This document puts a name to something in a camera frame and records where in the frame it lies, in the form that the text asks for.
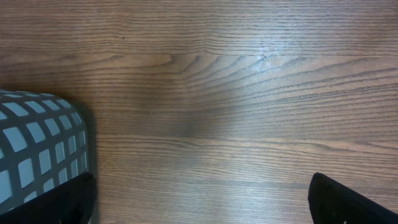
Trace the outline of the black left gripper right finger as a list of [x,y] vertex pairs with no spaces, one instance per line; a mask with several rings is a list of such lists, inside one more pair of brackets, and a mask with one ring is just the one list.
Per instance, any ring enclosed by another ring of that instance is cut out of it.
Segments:
[[322,173],[315,173],[308,190],[314,224],[397,224],[397,214]]

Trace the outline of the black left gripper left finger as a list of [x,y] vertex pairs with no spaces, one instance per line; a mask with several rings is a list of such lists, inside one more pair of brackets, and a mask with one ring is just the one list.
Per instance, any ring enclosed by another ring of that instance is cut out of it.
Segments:
[[84,224],[96,204],[96,179],[89,172],[1,215],[1,224]]

